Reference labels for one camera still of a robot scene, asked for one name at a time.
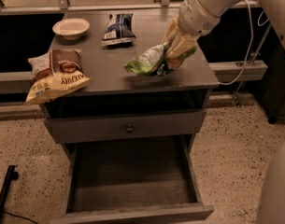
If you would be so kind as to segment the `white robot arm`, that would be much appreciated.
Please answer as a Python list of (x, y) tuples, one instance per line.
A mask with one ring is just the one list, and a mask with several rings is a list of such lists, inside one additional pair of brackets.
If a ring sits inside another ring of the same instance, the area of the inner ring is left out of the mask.
[[(166, 56), (177, 58), (189, 50), (201, 35), (209, 34), (220, 16), (242, 0), (184, 0), (171, 21), (163, 41)], [(259, 0), (285, 49), (285, 0)], [(280, 145), (266, 171), (256, 224), (285, 224), (285, 141)]]

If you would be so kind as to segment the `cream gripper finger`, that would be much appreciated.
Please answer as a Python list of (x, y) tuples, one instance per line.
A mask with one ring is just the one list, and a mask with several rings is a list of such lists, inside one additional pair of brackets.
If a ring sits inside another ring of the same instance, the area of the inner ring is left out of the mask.
[(170, 49), (176, 49), (181, 39), (180, 29), (178, 27), (178, 16), (175, 16), (164, 34), (163, 43), (167, 43)]
[(188, 35), (182, 32), (172, 32), (164, 37), (164, 42), (168, 43), (165, 53), (167, 58), (177, 58), (182, 53), (188, 51), (196, 45), (198, 35)]

